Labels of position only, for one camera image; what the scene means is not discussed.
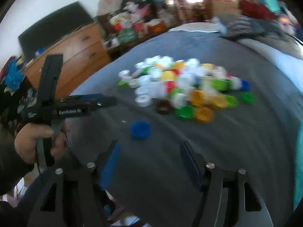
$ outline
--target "hand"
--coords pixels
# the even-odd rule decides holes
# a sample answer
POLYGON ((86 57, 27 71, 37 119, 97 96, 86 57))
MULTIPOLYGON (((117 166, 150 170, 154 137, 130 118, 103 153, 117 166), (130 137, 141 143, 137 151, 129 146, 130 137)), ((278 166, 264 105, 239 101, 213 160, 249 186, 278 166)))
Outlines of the hand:
MULTIPOLYGON (((68 132, 66 125, 62 128, 63 132, 68 132)), ((66 135, 61 132, 53 141, 51 155, 57 159, 63 154, 66 147, 66 135)), ((51 138, 54 131, 48 125, 26 124, 15 138, 15 150, 17 154, 28 164, 36 162, 35 148, 37 138, 51 138)))

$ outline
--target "television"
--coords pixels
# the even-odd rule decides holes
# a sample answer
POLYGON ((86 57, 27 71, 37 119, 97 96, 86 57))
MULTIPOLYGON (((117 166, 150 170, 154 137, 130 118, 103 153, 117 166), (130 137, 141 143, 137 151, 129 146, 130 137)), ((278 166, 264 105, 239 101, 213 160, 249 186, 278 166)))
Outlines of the television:
POLYGON ((69 4, 39 20, 19 37, 25 62, 35 57, 40 48, 48 48, 73 31, 93 23, 79 2, 69 4))

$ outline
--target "gray bed sheet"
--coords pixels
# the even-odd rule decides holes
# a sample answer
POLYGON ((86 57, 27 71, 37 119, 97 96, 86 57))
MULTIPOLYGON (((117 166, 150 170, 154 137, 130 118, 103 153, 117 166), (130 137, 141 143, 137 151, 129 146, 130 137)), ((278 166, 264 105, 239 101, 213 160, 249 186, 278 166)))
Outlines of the gray bed sheet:
MULTIPOLYGON (((294 153, 303 98, 274 65, 252 50, 218 37, 217 33, 167 32, 133 48, 105 66, 72 94, 104 93, 119 104, 89 117, 69 120, 71 148, 81 163, 96 159, 113 139, 122 145, 108 191, 154 227, 191 226, 201 193, 190 183, 179 145, 189 140, 207 161, 227 169, 245 168, 262 195, 274 226, 283 226, 292 213, 294 153), (251 83, 253 105, 215 112, 210 124, 161 116, 154 106, 139 108, 134 91, 118 88, 118 72, 145 58, 197 58, 223 66, 228 74, 251 83), (151 124, 147 140, 131 137, 137 120, 151 124)), ((239 97, 239 92, 232 95, 239 97)))

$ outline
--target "blue bottle cap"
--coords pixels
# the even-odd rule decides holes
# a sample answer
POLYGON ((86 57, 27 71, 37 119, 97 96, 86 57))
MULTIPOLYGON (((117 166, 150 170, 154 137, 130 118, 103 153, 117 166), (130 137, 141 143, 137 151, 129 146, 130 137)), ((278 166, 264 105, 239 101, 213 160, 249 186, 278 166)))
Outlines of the blue bottle cap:
POLYGON ((137 121, 130 128, 131 135, 134 138, 146 139, 151 135, 150 124, 145 121, 137 121))
POLYGON ((245 80, 241 80, 241 84, 242 84, 242 87, 240 89, 240 91, 249 91, 250 90, 250 83, 245 81, 245 80))

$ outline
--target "silver screw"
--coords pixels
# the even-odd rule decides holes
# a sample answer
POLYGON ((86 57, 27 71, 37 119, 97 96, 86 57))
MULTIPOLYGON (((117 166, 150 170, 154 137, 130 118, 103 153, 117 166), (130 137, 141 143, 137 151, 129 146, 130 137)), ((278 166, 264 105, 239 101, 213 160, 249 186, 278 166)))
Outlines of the silver screw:
POLYGON ((56 170, 56 174, 61 174, 63 172, 63 169, 62 168, 58 168, 57 170, 56 170))
POLYGON ((245 175, 245 174, 246 174, 246 170, 243 169, 243 168, 239 169, 238 172, 239 172, 240 174, 242 174, 242 175, 245 175))
POLYGON ((94 162, 89 162, 87 163, 87 168, 94 168, 95 167, 95 163, 94 162))
POLYGON ((213 169, 213 168, 215 168, 215 164, 214 163, 207 163, 206 167, 209 168, 209 169, 213 169))

